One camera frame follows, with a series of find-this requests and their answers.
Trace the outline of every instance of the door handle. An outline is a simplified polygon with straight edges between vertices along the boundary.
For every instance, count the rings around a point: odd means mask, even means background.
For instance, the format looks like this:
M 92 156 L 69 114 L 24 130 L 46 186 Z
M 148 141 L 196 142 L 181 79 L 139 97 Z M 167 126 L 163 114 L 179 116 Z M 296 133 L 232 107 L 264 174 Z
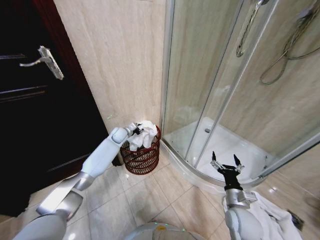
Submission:
M 52 56 L 50 49 L 46 48 L 44 46 L 40 46 L 40 48 L 38 49 L 41 57 L 31 63 L 20 63 L 20 67 L 32 67 L 36 64 L 39 63 L 45 63 L 48 68 L 51 70 L 51 72 L 53 73 L 53 75 L 57 78 L 62 80 L 64 78 L 64 75 L 62 73 L 62 71 L 60 70 L 58 64 L 56 63 L 54 57 Z
M 261 7 L 261 5 L 265 5 L 269 2 L 269 0 L 258 0 L 254 6 L 254 9 L 253 9 L 253 12 L 250 16 L 250 19 L 249 19 L 249 22 L 248 24 L 246 25 L 245 27 L 245 30 L 244 30 L 244 33 L 242 35 L 242 38 L 240 40 L 240 43 L 238 45 L 238 47 L 236 48 L 236 56 L 238 58 L 240 58 L 243 54 L 244 54 L 244 51 L 243 51 L 243 47 L 244 47 L 244 43 L 248 37 L 248 34 L 250 32 L 250 29 L 255 21 L 255 18 L 256 18 L 256 15 L 258 13 L 258 10 L 259 8 Z

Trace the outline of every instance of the beige tile floor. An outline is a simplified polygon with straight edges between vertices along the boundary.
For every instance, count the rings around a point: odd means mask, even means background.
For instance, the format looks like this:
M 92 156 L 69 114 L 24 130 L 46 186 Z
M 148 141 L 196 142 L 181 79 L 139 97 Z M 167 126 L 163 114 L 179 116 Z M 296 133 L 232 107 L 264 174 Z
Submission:
M 0 239 L 12 239 L 34 219 L 38 203 L 56 184 L 34 193 L 29 208 L 19 217 L 2 222 Z M 319 239 L 319 199 L 277 172 L 259 185 L 257 191 L 305 220 L 301 233 L 304 240 Z M 112 167 L 80 194 L 84 200 L 68 222 L 65 240 L 122 240 L 137 226 L 150 221 L 185 228 L 209 240 L 230 239 L 222 197 L 189 184 L 161 153 L 152 173 L 133 175 L 124 166 Z

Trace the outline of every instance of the grab bar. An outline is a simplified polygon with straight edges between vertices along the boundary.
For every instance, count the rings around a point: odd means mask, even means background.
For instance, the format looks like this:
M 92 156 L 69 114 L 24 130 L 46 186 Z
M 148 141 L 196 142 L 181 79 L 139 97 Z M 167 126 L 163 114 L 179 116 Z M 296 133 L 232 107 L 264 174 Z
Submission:
M 261 5 L 265 5 L 268 2 L 269 2 L 269 0 L 258 0 L 256 2 L 255 7 L 253 9 L 253 12 L 252 12 L 252 14 L 250 16 L 249 22 L 246 25 L 246 28 L 245 28 L 244 33 L 243 33 L 243 36 L 242 36 L 242 38 L 240 40 L 240 43 L 239 43 L 238 47 L 236 48 L 236 56 L 238 58 L 241 57 L 244 54 L 244 51 L 242 50 L 242 48 L 243 48 L 244 43 L 245 43 L 245 41 L 246 41 L 246 39 L 248 37 L 248 34 L 249 34 L 250 29 L 251 29 L 251 27 L 252 27 L 252 25 L 254 23 L 254 20 L 256 18 L 256 15 L 258 13 L 258 10 L 259 10 L 260 6 Z

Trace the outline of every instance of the tiled wall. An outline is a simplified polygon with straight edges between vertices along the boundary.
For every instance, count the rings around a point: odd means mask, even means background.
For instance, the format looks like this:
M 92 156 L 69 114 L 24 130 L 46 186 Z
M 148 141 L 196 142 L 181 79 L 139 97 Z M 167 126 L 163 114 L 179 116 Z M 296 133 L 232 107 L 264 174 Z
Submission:
M 165 0 L 54 0 L 108 129 L 159 124 Z
M 278 171 L 320 199 L 320 144 L 298 156 Z

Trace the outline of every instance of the white cloth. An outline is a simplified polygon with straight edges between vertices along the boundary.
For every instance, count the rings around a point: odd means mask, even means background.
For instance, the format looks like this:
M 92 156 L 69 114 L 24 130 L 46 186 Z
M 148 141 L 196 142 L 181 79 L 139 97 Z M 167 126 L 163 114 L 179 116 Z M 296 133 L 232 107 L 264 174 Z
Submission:
M 289 212 L 279 208 L 256 191 L 254 193 L 257 201 L 250 204 L 248 211 L 261 223 L 262 240 L 302 240 Z M 228 210 L 226 198 L 223 200 L 223 208 L 225 212 Z
M 127 140 L 130 143 L 130 151 L 137 151 L 137 148 L 140 148 L 142 145 L 147 149 L 151 147 L 151 143 L 154 137 L 157 135 L 157 127 L 151 121 L 144 120 L 139 122 L 141 124 L 139 129 L 143 131 L 138 134 L 133 134 Z

